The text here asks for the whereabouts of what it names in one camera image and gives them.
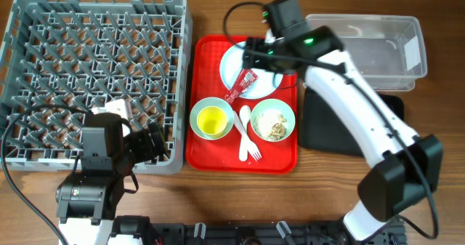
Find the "red snack wrapper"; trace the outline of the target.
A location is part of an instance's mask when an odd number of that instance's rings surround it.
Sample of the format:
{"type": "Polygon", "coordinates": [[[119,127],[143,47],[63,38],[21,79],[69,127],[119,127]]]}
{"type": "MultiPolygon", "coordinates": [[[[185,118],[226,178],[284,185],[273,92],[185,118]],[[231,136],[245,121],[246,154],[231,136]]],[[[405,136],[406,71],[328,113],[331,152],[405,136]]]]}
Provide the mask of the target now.
{"type": "Polygon", "coordinates": [[[225,101],[231,104],[237,97],[246,92],[257,79],[258,76],[251,69],[242,69],[232,88],[225,95],[225,101]]]}

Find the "light green bowl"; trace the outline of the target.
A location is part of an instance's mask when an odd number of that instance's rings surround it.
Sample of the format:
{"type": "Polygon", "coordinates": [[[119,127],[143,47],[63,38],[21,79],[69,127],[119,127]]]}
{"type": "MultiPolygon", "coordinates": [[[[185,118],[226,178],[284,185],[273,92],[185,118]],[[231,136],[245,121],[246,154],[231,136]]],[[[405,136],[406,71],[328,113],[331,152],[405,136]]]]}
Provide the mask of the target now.
{"type": "Polygon", "coordinates": [[[287,103],[283,102],[282,100],[278,100],[278,99],[266,99],[266,100],[261,101],[254,107],[254,109],[251,112],[251,127],[253,131],[259,138],[261,138],[256,133],[256,130],[254,128],[254,119],[256,118],[258,114],[264,111],[268,111],[268,110],[274,110],[274,111],[281,112],[283,116],[285,117],[285,119],[287,120],[286,135],[284,136],[284,138],[278,141],[268,141],[268,142],[280,142],[280,141],[287,139],[291,135],[291,133],[294,131],[294,128],[296,125],[296,117],[294,115],[294,111],[292,110],[292,108],[287,103]]]}
{"type": "Polygon", "coordinates": [[[234,111],[232,110],[229,103],[227,103],[225,100],[222,100],[218,97],[207,97],[207,98],[204,98],[198,101],[196,104],[194,104],[190,112],[190,127],[196,135],[198,135],[200,138],[204,140],[218,140],[224,137],[226,134],[230,132],[230,130],[233,127],[233,124],[234,124],[234,111]],[[202,131],[198,128],[197,116],[203,108],[208,107],[208,106],[217,106],[221,108],[227,115],[227,126],[219,138],[210,138],[206,134],[202,133],[202,131]]]}

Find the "food scraps rice and nuts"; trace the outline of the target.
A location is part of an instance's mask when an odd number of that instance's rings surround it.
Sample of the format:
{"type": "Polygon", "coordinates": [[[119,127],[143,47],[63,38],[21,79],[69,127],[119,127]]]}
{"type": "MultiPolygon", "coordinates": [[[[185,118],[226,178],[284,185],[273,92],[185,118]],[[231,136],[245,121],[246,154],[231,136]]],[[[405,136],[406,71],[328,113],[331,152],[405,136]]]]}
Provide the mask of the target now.
{"type": "Polygon", "coordinates": [[[286,135],[286,123],[281,112],[268,110],[256,116],[254,128],[263,140],[278,141],[286,135]]]}

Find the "yellow plastic cup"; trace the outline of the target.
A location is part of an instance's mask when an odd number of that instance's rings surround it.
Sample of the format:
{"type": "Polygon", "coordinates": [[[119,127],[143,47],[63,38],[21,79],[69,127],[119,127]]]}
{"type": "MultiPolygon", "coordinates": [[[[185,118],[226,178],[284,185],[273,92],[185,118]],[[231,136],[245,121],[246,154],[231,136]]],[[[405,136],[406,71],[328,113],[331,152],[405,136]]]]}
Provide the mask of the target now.
{"type": "Polygon", "coordinates": [[[227,126],[227,115],[217,106],[208,106],[199,112],[197,125],[208,137],[219,138],[227,126]]]}

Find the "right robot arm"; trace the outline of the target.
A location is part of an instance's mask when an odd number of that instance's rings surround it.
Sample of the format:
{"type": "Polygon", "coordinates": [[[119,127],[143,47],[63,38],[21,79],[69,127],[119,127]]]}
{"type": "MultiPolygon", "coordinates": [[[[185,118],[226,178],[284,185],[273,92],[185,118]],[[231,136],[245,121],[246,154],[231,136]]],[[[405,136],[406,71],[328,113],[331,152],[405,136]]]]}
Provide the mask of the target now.
{"type": "Polygon", "coordinates": [[[297,0],[263,4],[272,40],[249,38],[246,68],[294,72],[319,94],[355,139],[369,165],[359,201],[342,219],[342,243],[364,244],[437,189],[442,144],[421,137],[374,92],[341,39],[327,26],[311,28],[297,0]]]}

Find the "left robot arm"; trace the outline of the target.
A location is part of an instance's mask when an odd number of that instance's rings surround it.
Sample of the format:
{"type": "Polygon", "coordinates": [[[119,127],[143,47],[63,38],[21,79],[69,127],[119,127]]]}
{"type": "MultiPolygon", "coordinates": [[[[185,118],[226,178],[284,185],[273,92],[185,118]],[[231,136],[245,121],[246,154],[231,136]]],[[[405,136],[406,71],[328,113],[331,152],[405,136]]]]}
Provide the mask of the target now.
{"type": "Polygon", "coordinates": [[[81,132],[80,163],[57,188],[57,217],[66,244],[162,244],[149,217],[117,216],[126,193],[126,177],[134,177],[135,164],[166,154],[158,123],[123,134],[129,122],[118,114],[87,117],[81,132]]]}

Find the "grey dishwasher rack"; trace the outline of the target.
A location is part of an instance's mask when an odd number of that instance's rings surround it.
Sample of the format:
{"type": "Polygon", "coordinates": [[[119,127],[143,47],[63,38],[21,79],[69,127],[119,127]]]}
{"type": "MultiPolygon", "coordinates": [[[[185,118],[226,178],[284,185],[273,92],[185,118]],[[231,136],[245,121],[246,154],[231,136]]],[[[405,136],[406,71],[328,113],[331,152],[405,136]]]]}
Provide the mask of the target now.
{"type": "Polygon", "coordinates": [[[134,131],[163,128],[167,154],[137,174],[175,174],[185,145],[193,19],[187,0],[14,0],[1,40],[7,167],[69,170],[83,110],[129,103],[134,131]]]}

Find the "light blue plate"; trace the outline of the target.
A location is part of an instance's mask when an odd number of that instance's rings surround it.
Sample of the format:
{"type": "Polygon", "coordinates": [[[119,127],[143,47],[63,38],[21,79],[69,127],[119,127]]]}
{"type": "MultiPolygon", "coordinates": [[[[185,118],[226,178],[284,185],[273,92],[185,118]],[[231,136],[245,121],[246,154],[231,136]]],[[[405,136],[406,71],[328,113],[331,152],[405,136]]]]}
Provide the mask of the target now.
{"type": "MultiPolygon", "coordinates": [[[[235,80],[237,79],[242,68],[243,50],[231,46],[222,56],[219,74],[222,83],[227,89],[231,89],[235,80]]],[[[282,74],[274,74],[272,72],[264,71],[262,69],[253,68],[253,72],[258,76],[258,79],[245,91],[240,97],[256,100],[266,97],[273,93],[283,80],[282,74]]]]}

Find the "white plastic spoon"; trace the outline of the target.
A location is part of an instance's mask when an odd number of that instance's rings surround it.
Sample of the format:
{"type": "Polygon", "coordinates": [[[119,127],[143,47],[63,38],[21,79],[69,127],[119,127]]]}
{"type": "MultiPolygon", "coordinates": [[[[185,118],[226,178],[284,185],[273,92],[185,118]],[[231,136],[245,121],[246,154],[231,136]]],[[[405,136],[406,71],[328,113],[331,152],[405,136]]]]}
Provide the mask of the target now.
{"type": "MultiPolygon", "coordinates": [[[[247,125],[250,122],[251,109],[248,105],[243,105],[239,111],[239,119],[243,125],[244,131],[247,132],[247,125]]],[[[239,160],[245,162],[248,159],[248,140],[242,137],[240,140],[239,160]]]]}

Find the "red serving tray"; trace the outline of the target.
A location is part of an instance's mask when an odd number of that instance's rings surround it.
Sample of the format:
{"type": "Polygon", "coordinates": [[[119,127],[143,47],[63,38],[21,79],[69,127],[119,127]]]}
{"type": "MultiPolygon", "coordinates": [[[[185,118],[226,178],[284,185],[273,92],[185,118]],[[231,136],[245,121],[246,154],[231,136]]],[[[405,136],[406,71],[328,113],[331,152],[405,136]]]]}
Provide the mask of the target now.
{"type": "MultiPolygon", "coordinates": [[[[222,83],[219,67],[222,56],[232,44],[221,35],[204,36],[195,47],[190,112],[198,101],[207,97],[223,99],[229,89],[222,83]]],[[[235,99],[231,108],[238,112],[243,105],[254,108],[266,99],[278,99],[287,103],[296,117],[298,109],[295,76],[284,76],[280,86],[270,95],[256,100],[242,97],[235,99]]],[[[259,138],[248,124],[248,136],[256,143],[262,158],[255,161],[248,157],[239,160],[240,133],[233,125],[228,134],[218,140],[204,140],[190,128],[187,132],[185,158],[192,168],[215,172],[255,174],[287,174],[298,161],[298,129],[280,142],[268,142],[259,138]]]]}

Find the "black tray bin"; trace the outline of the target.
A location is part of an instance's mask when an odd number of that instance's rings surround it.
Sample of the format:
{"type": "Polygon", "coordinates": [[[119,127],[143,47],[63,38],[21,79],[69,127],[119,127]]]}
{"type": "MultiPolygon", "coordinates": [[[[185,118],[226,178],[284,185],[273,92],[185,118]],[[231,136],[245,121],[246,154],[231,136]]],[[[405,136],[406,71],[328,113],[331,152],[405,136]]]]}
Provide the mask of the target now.
{"type": "Polygon", "coordinates": [[[304,94],[299,144],[303,148],[363,158],[349,130],[323,98],[310,88],[304,94]]]}

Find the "white plastic fork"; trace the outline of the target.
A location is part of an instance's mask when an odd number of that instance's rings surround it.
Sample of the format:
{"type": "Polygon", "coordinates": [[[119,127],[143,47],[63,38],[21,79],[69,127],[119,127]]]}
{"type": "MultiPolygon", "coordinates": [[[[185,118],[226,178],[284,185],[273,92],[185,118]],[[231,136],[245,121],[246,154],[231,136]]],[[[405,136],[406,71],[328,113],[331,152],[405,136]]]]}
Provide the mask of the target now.
{"type": "Polygon", "coordinates": [[[259,161],[262,158],[262,155],[256,144],[250,140],[248,133],[244,131],[243,125],[239,119],[239,114],[236,112],[234,112],[234,125],[240,132],[241,137],[245,137],[248,140],[248,154],[250,154],[255,161],[259,161]]]}

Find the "clear plastic bin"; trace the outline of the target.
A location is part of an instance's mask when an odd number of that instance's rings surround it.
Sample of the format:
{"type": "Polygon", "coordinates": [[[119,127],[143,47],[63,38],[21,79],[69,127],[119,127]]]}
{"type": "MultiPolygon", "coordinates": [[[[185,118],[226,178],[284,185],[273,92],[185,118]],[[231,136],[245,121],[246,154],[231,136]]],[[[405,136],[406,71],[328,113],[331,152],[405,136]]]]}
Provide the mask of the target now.
{"type": "Polygon", "coordinates": [[[310,14],[312,29],[328,26],[376,90],[407,92],[427,75],[426,49],[414,16],[310,14]]]}

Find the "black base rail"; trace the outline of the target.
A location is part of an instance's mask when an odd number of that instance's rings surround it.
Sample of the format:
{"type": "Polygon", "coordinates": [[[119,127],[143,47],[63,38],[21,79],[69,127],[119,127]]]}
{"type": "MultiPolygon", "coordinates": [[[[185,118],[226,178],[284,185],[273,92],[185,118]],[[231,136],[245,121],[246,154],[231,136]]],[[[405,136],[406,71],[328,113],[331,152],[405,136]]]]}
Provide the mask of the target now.
{"type": "Polygon", "coordinates": [[[116,220],[109,244],[241,245],[241,244],[357,244],[338,221],[260,225],[195,225],[151,223],[148,219],[116,220]]]}

